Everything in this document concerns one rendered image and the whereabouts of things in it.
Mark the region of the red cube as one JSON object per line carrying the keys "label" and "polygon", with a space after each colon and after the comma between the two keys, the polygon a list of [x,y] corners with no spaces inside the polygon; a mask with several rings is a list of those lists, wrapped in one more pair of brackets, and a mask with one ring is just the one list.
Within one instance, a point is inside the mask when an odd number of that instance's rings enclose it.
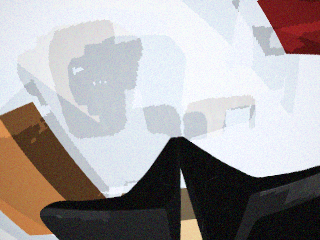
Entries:
{"label": "red cube", "polygon": [[257,0],[285,55],[320,55],[320,0]]}

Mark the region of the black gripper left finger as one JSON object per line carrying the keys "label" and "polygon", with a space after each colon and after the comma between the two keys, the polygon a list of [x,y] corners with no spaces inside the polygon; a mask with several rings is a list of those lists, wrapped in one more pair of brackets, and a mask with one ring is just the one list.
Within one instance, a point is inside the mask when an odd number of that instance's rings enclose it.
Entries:
{"label": "black gripper left finger", "polygon": [[171,137],[125,195],[56,201],[40,219],[57,240],[181,240],[180,193],[179,145]]}

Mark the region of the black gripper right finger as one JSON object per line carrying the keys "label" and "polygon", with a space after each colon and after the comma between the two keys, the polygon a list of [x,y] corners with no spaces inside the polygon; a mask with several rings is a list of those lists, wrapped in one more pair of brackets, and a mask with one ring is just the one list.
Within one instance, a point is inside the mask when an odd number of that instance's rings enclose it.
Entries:
{"label": "black gripper right finger", "polygon": [[247,240],[259,217],[320,196],[320,165],[284,175],[253,177],[176,137],[180,169],[201,240]]}

